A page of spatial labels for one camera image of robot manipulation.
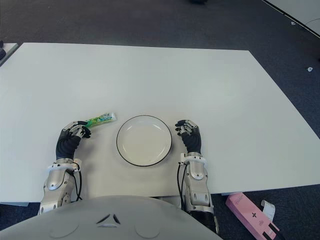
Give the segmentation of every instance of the white table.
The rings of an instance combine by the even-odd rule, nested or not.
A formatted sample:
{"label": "white table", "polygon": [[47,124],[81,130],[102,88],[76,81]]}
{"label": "white table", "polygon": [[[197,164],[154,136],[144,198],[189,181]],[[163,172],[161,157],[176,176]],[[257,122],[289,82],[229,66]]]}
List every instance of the white table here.
{"label": "white table", "polygon": [[[76,151],[84,199],[177,195],[181,119],[200,127],[212,193],[320,184],[319,138],[248,51],[24,43],[0,68],[0,202],[39,202],[62,127],[111,111]],[[117,151],[137,115],[172,133],[154,166]]]}

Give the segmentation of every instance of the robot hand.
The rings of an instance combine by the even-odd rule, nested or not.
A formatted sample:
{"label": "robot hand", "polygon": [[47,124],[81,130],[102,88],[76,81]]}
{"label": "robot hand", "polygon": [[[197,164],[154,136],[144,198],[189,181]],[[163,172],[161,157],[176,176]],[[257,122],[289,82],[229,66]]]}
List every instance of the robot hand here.
{"label": "robot hand", "polygon": [[201,136],[199,127],[190,120],[180,120],[175,125],[178,135],[182,137],[182,141],[186,146],[188,153],[201,154]]}
{"label": "robot hand", "polygon": [[[184,211],[197,219],[210,230],[219,234],[217,218],[214,213],[211,194],[207,187],[208,172],[207,160],[201,155],[201,136],[199,127],[190,120],[180,120],[175,125],[178,135],[187,149],[187,156],[182,153],[177,181]],[[179,185],[180,165],[185,165],[181,189]],[[185,182],[185,201],[183,201],[183,183]]]}
{"label": "robot hand", "polygon": [[[40,203],[39,214],[46,213],[71,202],[76,188],[76,201],[81,199],[82,175],[80,165],[74,162],[74,154],[82,138],[90,138],[86,121],[73,121],[65,126],[56,144],[56,162],[49,166],[49,175],[43,185],[44,196]],[[79,192],[76,185],[74,164],[79,173]]]}
{"label": "robot hand", "polygon": [[56,144],[56,159],[74,159],[75,150],[77,149],[82,138],[90,138],[90,130],[85,127],[86,121],[73,121],[65,126],[59,136]]}

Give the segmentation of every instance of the black cable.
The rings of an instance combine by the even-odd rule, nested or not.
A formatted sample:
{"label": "black cable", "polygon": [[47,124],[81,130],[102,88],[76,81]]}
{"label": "black cable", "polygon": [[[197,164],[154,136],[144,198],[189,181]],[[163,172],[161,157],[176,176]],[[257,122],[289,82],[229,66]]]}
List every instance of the black cable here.
{"label": "black cable", "polygon": [[180,163],[179,163],[178,170],[177,170],[177,173],[176,173],[176,182],[177,182],[177,184],[178,184],[178,190],[179,190],[179,195],[180,195],[181,210],[183,210],[184,200],[183,200],[183,198],[182,198],[182,193],[181,193],[181,189],[180,189],[179,172],[180,172]]}
{"label": "black cable", "polygon": [[80,197],[81,189],[82,189],[82,174],[81,174],[81,171],[79,171],[80,170],[79,164],[76,162],[73,162],[73,163],[78,166],[78,173],[79,173],[79,179],[80,179],[80,186],[79,186],[79,192],[78,192],[76,177],[75,177],[75,175],[73,175],[74,182],[75,182],[75,190],[76,190],[76,200],[75,201],[78,201],[79,199],[82,200],[82,198]]}
{"label": "black cable", "polygon": [[[181,196],[183,194],[183,187],[184,187],[184,179],[185,179],[186,170],[187,170],[187,165],[184,167],[184,171],[183,171],[183,177],[182,177],[182,183],[181,183]],[[183,202],[183,209],[182,210],[186,211],[186,203],[185,202]]]}
{"label": "black cable", "polygon": [[77,180],[76,180],[76,177],[74,174],[72,174],[72,177],[74,178],[74,183],[75,183],[75,192],[76,192],[76,195],[78,196],[78,186],[77,186]]}
{"label": "black cable", "polygon": [[81,188],[82,188],[82,174],[81,174],[81,171],[79,171],[79,178],[80,178],[79,194],[78,194],[78,197],[76,198],[76,201],[78,201],[79,199],[82,200],[82,198],[80,197]]}

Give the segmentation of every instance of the pink box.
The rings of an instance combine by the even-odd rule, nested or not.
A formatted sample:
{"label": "pink box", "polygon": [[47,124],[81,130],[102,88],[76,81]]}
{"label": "pink box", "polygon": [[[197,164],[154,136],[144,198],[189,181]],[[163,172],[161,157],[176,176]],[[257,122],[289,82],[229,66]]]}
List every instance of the pink box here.
{"label": "pink box", "polygon": [[275,239],[279,229],[246,195],[231,194],[225,204],[257,240]]}

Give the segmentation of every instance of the small white object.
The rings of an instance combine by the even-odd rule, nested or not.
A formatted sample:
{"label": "small white object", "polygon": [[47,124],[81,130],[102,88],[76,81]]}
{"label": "small white object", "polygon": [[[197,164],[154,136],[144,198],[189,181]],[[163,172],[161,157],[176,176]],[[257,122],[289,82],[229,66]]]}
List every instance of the small white object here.
{"label": "small white object", "polygon": [[116,137],[116,146],[127,162],[141,167],[163,160],[170,151],[171,133],[154,116],[136,116],[126,121]]}
{"label": "small white object", "polygon": [[261,201],[261,206],[263,208],[263,213],[268,217],[268,219],[272,222],[274,220],[276,207],[270,202],[267,202],[266,200]]}
{"label": "small white object", "polygon": [[18,48],[17,43],[4,43],[3,49],[5,51],[5,56],[0,60],[0,65],[10,57],[10,55]]}

